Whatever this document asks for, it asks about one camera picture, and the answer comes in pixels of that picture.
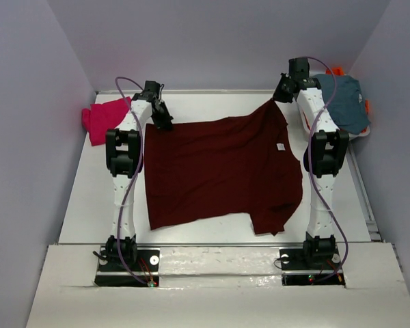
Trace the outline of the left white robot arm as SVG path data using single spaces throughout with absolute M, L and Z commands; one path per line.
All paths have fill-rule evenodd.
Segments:
M 103 256 L 121 269 L 137 264 L 136 231 L 133 219 L 134 189 L 144 162 L 142 128 L 152 120 L 157 128 L 172 129 L 173 117 L 159 95 L 151 91 L 136 93 L 126 101 L 127 113 L 105 135 L 106 164 L 113 179 L 114 218 Z

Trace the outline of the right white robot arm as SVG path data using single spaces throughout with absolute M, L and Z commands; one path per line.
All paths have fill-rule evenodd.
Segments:
M 281 74 L 273 94 L 281 103 L 295 101 L 309 126 L 308 145 L 303 165 L 309 174 L 310 218 L 303 246 L 283 249 L 280 267 L 285 271 L 315 271 L 339 260 L 334 227 L 339 227 L 332 211 L 333 189 L 342 169 L 349 134 L 341 131 L 327 110 L 320 82 L 308 73 Z

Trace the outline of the dark red t shirt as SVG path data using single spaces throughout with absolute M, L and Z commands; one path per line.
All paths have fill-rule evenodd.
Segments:
M 144 176 L 150 228 L 248 214 L 255 234 L 276 235 L 303 198 L 288 124 L 268 100 L 245 116 L 146 126 Z

